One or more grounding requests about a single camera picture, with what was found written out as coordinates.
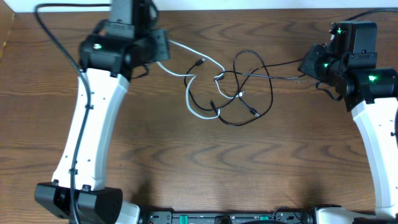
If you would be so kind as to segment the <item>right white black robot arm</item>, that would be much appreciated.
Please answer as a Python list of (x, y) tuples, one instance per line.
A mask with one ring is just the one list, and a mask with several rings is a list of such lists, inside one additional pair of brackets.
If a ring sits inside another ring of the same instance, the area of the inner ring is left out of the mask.
[(397, 223), (397, 71), (377, 68), (377, 25), (341, 21), (331, 42), (315, 44), (298, 70), (335, 88), (361, 134), (376, 199), (374, 214), (327, 205), (313, 211), (315, 223)]

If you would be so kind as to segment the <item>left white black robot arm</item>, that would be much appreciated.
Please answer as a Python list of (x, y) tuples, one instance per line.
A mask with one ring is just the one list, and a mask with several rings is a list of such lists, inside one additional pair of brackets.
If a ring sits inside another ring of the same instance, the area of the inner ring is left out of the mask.
[(115, 120), (136, 67), (168, 60), (164, 29), (152, 1), (112, 1), (80, 44), (78, 96), (62, 158), (35, 201), (70, 223), (145, 223), (141, 208), (106, 186), (106, 161)]

